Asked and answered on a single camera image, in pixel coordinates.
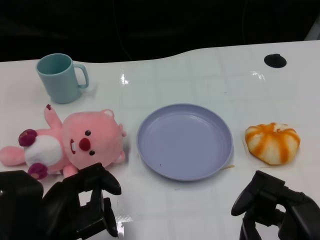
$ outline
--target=lavender plate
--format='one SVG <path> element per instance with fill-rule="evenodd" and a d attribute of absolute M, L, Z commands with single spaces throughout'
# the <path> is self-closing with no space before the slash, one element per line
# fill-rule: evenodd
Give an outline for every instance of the lavender plate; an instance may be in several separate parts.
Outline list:
<path fill-rule="evenodd" d="M 192 104 L 169 105 L 151 113 L 141 124 L 136 142 L 151 169 L 180 181 L 211 176 L 226 165 L 234 150 L 222 118 Z"/>

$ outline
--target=stuffed animal nose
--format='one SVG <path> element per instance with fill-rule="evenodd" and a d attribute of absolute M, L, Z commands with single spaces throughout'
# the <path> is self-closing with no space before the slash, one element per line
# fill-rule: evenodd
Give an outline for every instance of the stuffed animal nose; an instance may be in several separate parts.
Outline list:
<path fill-rule="evenodd" d="M 79 142 L 79 148 L 83 151 L 88 151 L 91 147 L 90 141 L 88 138 L 82 138 Z"/>

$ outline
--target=table surface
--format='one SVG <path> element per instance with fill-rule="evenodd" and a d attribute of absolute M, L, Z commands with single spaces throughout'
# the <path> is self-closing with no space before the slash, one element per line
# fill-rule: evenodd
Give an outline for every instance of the table surface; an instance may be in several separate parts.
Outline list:
<path fill-rule="evenodd" d="M 265 65 L 281 54 L 284 68 Z M 320 41 L 205 48 L 176 56 L 134 62 L 83 63 L 90 86 L 78 100 L 51 102 L 36 73 L 37 60 L 0 63 L 0 147 L 18 145 L 25 129 L 47 128 L 43 110 L 51 104 L 60 119 L 83 111 L 112 109 L 124 125 L 127 161 L 107 169 L 118 179 L 121 196 L 111 197 L 119 238 L 125 240 L 239 239 L 242 216 L 231 208 L 256 170 L 286 181 L 320 204 Z M 84 77 L 78 69 L 80 82 Z M 233 168 L 196 182 L 166 179 L 140 159 L 136 135 L 142 121 L 169 104 L 191 103 L 220 115 L 230 127 Z M 301 137 L 300 150 L 288 165 L 271 167 L 254 158 L 244 141 L 246 128 L 286 123 Z M 0 171 L 26 170 L 26 166 Z M 42 181 L 45 192 L 62 176 Z M 80 195 L 85 204 L 90 193 Z M 277 227 L 257 226 L 262 239 L 277 239 Z M 91 239 L 114 239 L 103 231 Z"/>

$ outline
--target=orange and white bun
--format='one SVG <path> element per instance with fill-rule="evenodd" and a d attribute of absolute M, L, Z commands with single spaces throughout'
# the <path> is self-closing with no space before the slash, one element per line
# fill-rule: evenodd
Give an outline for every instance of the orange and white bun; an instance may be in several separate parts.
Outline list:
<path fill-rule="evenodd" d="M 290 163 L 300 146 L 300 137 L 286 124 L 272 122 L 250 126 L 245 131 L 250 153 L 270 165 Z"/>

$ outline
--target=plate rim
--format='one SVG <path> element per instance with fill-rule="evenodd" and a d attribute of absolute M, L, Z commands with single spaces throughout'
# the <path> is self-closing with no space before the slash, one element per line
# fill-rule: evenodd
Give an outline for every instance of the plate rim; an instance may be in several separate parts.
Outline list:
<path fill-rule="evenodd" d="M 224 125 L 226 126 L 226 128 L 227 128 L 227 130 L 228 130 L 228 133 L 230 134 L 230 137 L 231 137 L 231 149 L 230 149 L 230 152 L 229 152 L 228 157 L 226 158 L 225 163 L 222 164 L 217 170 L 215 170 L 215 171 L 213 171 L 213 172 L 210 172 L 210 173 L 208 173 L 208 174 L 206 174 L 206 175 L 200 176 L 200 177 L 195 177 L 195 178 L 191 178 L 191 179 L 181 179 L 181 178 L 176 178 L 176 177 L 168 176 L 168 175 L 166 175 L 166 174 L 163 174 L 163 173 L 160 173 L 160 172 L 156 171 L 156 170 L 155 170 L 153 167 L 151 167 L 151 166 L 148 164 L 148 162 L 145 160 L 145 158 L 144 158 L 144 156 L 143 156 L 143 154 L 142 154 L 142 151 L 141 151 L 141 149 L 140 149 L 140 146 L 139 146 L 139 144 L 138 144 L 139 134 L 140 134 L 140 130 L 141 130 L 142 126 L 143 126 L 144 123 L 147 121 L 147 119 L 148 119 L 151 115 L 153 115 L 155 112 L 157 112 L 157 111 L 159 111 L 159 110 L 161 110 L 161 109 L 164 109 L 164 108 L 168 108 L 168 107 L 171 107 L 171 106 L 177 106 L 177 105 L 185 105 L 185 106 L 188 106 L 188 105 L 189 105 L 189 106 L 193 106 L 193 107 L 198 107 L 198 108 L 205 109 L 205 110 L 207 110 L 207 111 L 212 112 L 213 114 L 215 114 L 215 115 L 224 123 Z M 166 106 L 163 106 L 163 107 L 160 107 L 160 108 L 154 110 L 152 113 L 150 113 L 150 114 L 142 121 L 142 123 L 140 124 L 140 127 L 139 127 L 139 129 L 138 129 L 138 132 L 137 132 L 137 134 L 136 134 L 136 147 L 137 147 L 137 149 L 138 149 L 138 152 L 139 152 L 139 154 L 140 154 L 140 156 L 141 156 L 141 159 L 142 159 L 142 161 L 144 162 L 144 164 L 146 164 L 146 165 L 147 165 L 150 169 L 152 169 L 155 173 L 157 173 L 157 174 L 159 174 L 159 175 L 161 175 L 161 176 L 164 176 L 164 177 L 166 177 L 166 178 L 168 178 L 168 179 L 177 180 L 177 181 L 183 181 L 183 182 L 191 182 L 191 181 L 197 181 L 197 180 L 206 179 L 206 178 L 214 175 L 215 173 L 219 172 L 221 169 L 223 169 L 223 168 L 227 165 L 227 163 L 230 161 L 230 159 L 231 159 L 231 157 L 232 157 L 232 155 L 233 155 L 233 153 L 234 153 L 234 139 L 233 139 L 233 137 L 232 137 L 231 130 L 230 130 L 229 126 L 227 125 L 227 123 L 222 119 L 222 117 L 220 117 L 220 116 L 219 116 L 218 114 L 216 114 L 214 111 L 212 111 L 212 110 L 210 110 L 210 109 L 208 109 L 208 108 L 206 108 L 206 107 L 204 107 L 204 106 L 197 105 L 197 104 L 191 104 L 191 103 L 174 103 L 174 104 L 169 104 L 169 105 L 166 105 Z"/>

